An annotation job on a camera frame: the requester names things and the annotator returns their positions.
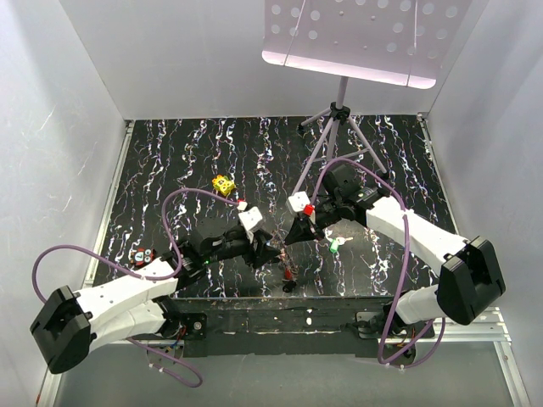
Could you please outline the lilac music stand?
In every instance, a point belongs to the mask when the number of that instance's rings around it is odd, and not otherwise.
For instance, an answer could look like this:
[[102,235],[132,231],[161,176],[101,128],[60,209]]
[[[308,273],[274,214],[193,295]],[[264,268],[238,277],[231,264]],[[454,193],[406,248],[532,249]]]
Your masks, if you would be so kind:
[[466,41],[474,1],[266,1],[261,57],[268,64],[336,75],[321,141],[334,145],[349,80],[436,98]]

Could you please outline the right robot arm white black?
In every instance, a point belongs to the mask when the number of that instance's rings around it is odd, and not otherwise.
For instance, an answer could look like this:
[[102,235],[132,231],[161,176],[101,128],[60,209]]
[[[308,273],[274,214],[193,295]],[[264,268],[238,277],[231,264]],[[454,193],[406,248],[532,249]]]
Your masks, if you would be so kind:
[[316,187],[326,192],[322,201],[301,191],[288,197],[294,222],[284,242],[322,240],[326,228],[350,220],[402,244],[437,275],[431,287],[400,291],[380,316],[365,323],[368,332],[403,337],[415,324],[442,317],[467,326],[505,293],[488,239],[467,240],[437,227],[407,209],[383,181],[362,182],[353,165],[342,159],[321,173]]

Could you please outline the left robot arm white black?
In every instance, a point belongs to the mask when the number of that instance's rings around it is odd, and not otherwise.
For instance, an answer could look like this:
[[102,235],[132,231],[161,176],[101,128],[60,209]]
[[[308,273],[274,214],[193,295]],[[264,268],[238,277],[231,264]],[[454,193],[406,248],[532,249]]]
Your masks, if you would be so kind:
[[97,348],[128,337],[193,335],[197,324],[205,325],[205,317],[177,310],[171,295],[222,260],[240,257],[254,269],[279,262],[281,251],[271,238],[262,230],[248,237],[241,226],[218,237],[194,234],[162,255],[144,250],[148,259],[133,275],[78,291],[67,286],[54,290],[30,327],[48,370],[64,373]]

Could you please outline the silver key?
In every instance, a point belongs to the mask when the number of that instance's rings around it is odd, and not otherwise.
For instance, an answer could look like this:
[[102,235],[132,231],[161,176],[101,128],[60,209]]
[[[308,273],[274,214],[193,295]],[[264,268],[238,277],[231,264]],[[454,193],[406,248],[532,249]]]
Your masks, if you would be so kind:
[[351,241],[352,237],[338,237],[337,241],[339,245],[344,245],[346,242]]

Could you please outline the yellow owl number block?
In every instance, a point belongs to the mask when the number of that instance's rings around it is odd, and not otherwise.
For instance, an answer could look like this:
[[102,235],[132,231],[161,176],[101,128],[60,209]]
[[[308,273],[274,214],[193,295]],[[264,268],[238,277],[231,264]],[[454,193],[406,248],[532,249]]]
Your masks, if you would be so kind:
[[212,186],[223,197],[227,197],[237,188],[234,181],[230,180],[227,176],[222,175],[217,175],[212,180]]

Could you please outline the red owl number block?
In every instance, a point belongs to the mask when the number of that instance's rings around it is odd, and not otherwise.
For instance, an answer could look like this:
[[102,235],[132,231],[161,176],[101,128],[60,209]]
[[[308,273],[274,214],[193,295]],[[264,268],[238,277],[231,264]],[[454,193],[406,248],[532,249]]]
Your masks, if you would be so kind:
[[131,265],[134,269],[143,268],[149,265],[156,256],[156,251],[152,248],[137,248],[131,254]]

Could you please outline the green key tag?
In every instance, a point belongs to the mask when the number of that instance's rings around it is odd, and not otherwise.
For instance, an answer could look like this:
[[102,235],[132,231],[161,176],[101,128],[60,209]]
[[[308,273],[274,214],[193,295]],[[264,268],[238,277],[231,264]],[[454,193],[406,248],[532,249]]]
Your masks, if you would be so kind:
[[339,250],[339,246],[340,246],[340,243],[339,243],[339,240],[338,239],[333,239],[330,243],[330,247],[329,247],[329,250],[331,253],[333,254],[336,254]]

